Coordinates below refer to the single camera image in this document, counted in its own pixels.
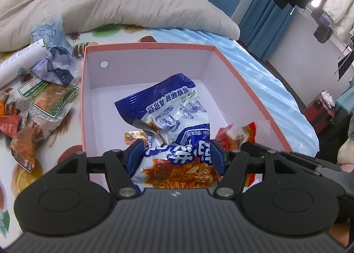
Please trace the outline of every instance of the blue curtain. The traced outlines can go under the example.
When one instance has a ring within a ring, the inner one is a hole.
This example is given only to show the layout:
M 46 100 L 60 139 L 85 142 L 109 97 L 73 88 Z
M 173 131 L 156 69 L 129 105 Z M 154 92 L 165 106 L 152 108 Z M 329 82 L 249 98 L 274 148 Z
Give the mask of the blue curtain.
M 240 41 L 266 61 L 290 25 L 293 7 L 279 8 L 273 0 L 253 0 L 240 24 Z

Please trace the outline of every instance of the beige blanket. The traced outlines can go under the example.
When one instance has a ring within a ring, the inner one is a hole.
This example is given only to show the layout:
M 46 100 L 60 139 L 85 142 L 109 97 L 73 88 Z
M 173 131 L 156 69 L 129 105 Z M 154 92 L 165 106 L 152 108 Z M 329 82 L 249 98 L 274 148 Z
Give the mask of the beige blanket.
M 62 16 L 66 34 L 105 24 L 187 28 L 237 40 L 238 26 L 207 0 L 0 0 L 0 52 L 31 42 L 31 29 Z

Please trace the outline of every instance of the light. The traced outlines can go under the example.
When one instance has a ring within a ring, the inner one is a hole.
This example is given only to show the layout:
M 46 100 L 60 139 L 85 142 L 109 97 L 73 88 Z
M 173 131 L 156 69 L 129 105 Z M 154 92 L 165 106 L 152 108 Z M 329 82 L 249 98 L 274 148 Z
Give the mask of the light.
M 312 5 L 313 7 L 318 7 L 318 6 L 320 5 L 320 3 L 321 3 L 321 0 L 313 0 L 313 1 L 311 2 L 311 5 Z

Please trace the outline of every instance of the open box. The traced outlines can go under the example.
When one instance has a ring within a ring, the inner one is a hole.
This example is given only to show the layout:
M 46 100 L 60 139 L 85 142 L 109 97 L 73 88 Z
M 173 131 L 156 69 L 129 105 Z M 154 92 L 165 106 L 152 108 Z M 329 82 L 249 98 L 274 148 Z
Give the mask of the open box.
M 211 138 L 221 127 L 242 127 L 268 120 L 256 142 L 291 151 L 281 130 L 250 86 L 214 46 L 133 43 L 86 47 L 81 102 L 82 139 L 87 156 L 125 149 L 124 133 L 136 130 L 118 113 L 115 102 L 183 73 L 194 81 L 208 112 Z

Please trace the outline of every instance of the white tube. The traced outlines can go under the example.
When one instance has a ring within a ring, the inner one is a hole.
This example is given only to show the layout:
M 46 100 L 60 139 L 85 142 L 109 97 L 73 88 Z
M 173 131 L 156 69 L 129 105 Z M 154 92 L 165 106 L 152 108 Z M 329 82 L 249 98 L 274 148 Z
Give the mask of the white tube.
M 43 39 L 41 39 L 0 63 L 0 88 L 14 80 L 22 71 L 31 69 L 38 61 L 47 56 L 47 50 Z

